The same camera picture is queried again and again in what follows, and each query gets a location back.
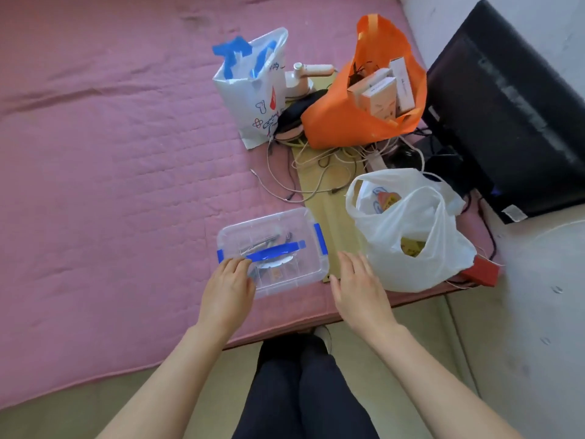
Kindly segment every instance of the hand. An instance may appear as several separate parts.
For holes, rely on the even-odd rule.
[[[341,280],[331,275],[331,291],[341,317],[370,345],[387,330],[399,326],[386,291],[367,258],[338,252]]]
[[[247,276],[250,259],[224,259],[207,282],[197,325],[223,342],[243,324],[254,302],[256,285]]]

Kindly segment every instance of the small cardboard box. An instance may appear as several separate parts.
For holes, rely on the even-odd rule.
[[[359,105],[360,94],[384,79],[389,73],[390,68],[380,68],[375,73],[371,73],[366,78],[362,78],[357,83],[348,87],[347,92],[353,96],[353,100]]]
[[[413,89],[406,71],[404,58],[396,58],[390,62],[391,75],[397,79],[398,115],[414,109]]]
[[[396,78],[385,77],[360,95],[360,107],[381,120],[396,118]]]

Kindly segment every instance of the forearm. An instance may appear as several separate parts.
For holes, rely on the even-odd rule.
[[[436,439],[521,438],[405,327],[380,330],[369,343],[398,378]]]
[[[191,327],[99,439],[180,439],[225,340]]]

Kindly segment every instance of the white paper bag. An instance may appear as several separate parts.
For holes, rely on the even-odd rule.
[[[356,206],[353,191],[363,180]],[[380,191],[400,199],[385,211]],[[473,244],[455,226],[465,202],[445,182],[435,182],[415,169],[387,169],[362,174],[347,191],[345,207],[367,240],[365,254],[385,289],[416,293],[431,288],[473,265]],[[406,255],[402,237],[425,241],[417,257]]]
[[[214,84],[236,121],[247,149],[268,141],[285,109],[284,47],[289,31],[281,27],[250,43],[242,37],[214,46],[224,57]]]

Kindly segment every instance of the computer monitor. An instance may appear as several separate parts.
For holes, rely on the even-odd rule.
[[[486,0],[428,71],[423,120],[505,223],[585,202],[585,103]]]

